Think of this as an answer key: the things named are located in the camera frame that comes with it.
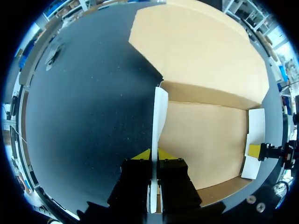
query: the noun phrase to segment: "tan cardboard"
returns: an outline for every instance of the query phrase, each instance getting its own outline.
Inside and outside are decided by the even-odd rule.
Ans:
[[[159,148],[185,159],[203,204],[245,187],[248,109],[261,106],[269,83],[243,27],[202,2],[168,0],[138,10],[129,42],[164,78]]]

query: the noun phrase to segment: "black table surface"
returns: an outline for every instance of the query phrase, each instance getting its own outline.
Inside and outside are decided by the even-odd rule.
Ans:
[[[107,205],[124,158],[151,148],[162,77],[128,43],[136,11],[151,5],[111,6],[79,19],[54,39],[64,48],[52,68],[44,64],[50,47],[37,66],[26,112],[30,160],[45,192],[74,213],[85,211],[87,201]],[[267,71],[266,141],[280,145],[279,93],[269,65]],[[257,189],[276,163],[263,162],[255,181],[224,199],[227,209]]]

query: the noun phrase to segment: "screw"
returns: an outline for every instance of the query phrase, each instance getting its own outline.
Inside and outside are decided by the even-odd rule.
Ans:
[[[256,202],[256,197],[254,195],[250,195],[249,197],[246,198],[246,201],[249,204],[254,204]]]
[[[257,204],[256,206],[256,210],[259,212],[259,213],[262,213],[263,211],[265,211],[265,208],[266,208],[266,205],[264,203],[259,203]]]

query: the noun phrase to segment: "cable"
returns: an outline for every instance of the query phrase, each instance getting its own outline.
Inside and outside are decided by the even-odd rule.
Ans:
[[[2,107],[4,108],[4,110],[5,110],[5,113],[6,113],[6,115],[7,115],[7,111],[6,111],[6,109],[5,109],[5,107],[2,105]]]
[[[287,182],[285,182],[285,181],[278,181],[276,184],[280,184],[280,183],[285,184],[285,186],[286,186],[286,192],[288,193],[288,191],[290,190],[289,184]]]
[[[14,128],[14,126],[11,126],[13,129],[14,129],[14,131],[19,135],[19,137],[21,137],[21,139],[27,144],[27,142],[26,142],[26,140],[25,139],[23,139],[23,137],[17,132],[17,130]]]

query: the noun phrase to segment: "white paper sheet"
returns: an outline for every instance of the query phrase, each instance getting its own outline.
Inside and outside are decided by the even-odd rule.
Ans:
[[[153,137],[152,137],[152,180],[150,186],[150,212],[157,211],[157,160],[158,160],[158,141],[165,124],[168,107],[168,93],[160,88],[155,89],[154,118],[153,118]]]
[[[260,145],[265,141],[265,111],[263,108],[249,110],[249,133],[246,139],[245,163],[242,178],[256,179],[261,162],[248,155],[249,145]]]

